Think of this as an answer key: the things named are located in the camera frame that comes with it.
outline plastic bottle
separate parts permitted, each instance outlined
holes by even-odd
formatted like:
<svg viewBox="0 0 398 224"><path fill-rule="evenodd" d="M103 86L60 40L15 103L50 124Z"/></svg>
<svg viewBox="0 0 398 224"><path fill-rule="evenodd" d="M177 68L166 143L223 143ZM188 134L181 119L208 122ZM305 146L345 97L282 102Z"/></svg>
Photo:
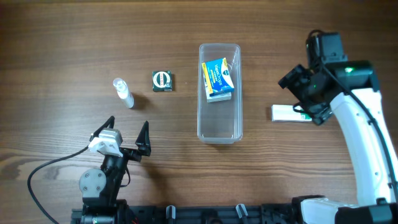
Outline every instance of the plastic bottle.
<svg viewBox="0 0 398 224"><path fill-rule="evenodd" d="M132 108L132 106L134 106L134 98L132 97L126 82L121 78L115 78L113 80L113 86L116 91L118 91L118 95L120 99L122 99L124 105L126 105L127 108Z"/></svg>

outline dark green square box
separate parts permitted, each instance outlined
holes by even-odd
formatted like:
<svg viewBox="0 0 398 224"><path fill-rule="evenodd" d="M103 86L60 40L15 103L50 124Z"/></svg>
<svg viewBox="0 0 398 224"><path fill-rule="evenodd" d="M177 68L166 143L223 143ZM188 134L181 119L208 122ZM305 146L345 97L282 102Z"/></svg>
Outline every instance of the dark green square box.
<svg viewBox="0 0 398 224"><path fill-rule="evenodd" d="M153 71L152 72L152 89L153 91L172 91L173 80L170 71Z"/></svg>

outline wood grain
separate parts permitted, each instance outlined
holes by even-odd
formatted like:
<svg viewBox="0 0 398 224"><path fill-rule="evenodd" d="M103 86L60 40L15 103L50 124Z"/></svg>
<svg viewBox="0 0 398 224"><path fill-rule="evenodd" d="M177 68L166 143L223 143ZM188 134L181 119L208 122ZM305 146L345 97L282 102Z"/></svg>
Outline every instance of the wood grain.
<svg viewBox="0 0 398 224"><path fill-rule="evenodd" d="M49 223L26 179L38 165L88 144L109 116L131 147L145 120L152 155L130 163L130 205L236 205L324 194L355 202L355 180L336 119L273 123L273 104L297 100L278 80L306 64L315 28L341 33L352 60L372 61L384 116L398 143L398 15L394 1L136 1L0 4L0 223ZM197 138L198 49L240 45L243 139L208 146ZM152 91L153 70L171 70L175 89ZM111 86L129 84L128 110ZM80 175L103 157L85 152L36 174L33 188L59 222L81 207Z"/></svg>

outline blue package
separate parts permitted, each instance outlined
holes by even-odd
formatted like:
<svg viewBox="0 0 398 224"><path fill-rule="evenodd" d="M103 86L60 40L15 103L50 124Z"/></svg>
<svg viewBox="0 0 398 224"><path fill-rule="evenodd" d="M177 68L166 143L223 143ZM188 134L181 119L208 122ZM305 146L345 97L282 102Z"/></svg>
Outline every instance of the blue package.
<svg viewBox="0 0 398 224"><path fill-rule="evenodd" d="M210 96L234 91L234 84L228 71L226 58L201 64Z"/></svg>

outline logo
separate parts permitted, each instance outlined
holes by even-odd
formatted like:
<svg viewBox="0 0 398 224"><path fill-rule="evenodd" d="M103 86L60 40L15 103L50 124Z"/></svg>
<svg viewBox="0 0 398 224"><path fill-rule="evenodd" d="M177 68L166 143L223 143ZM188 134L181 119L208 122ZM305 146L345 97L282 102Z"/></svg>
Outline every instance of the logo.
<svg viewBox="0 0 398 224"><path fill-rule="evenodd" d="M157 88L165 88L170 85L170 75L167 72L157 72L154 75L153 82Z"/></svg>

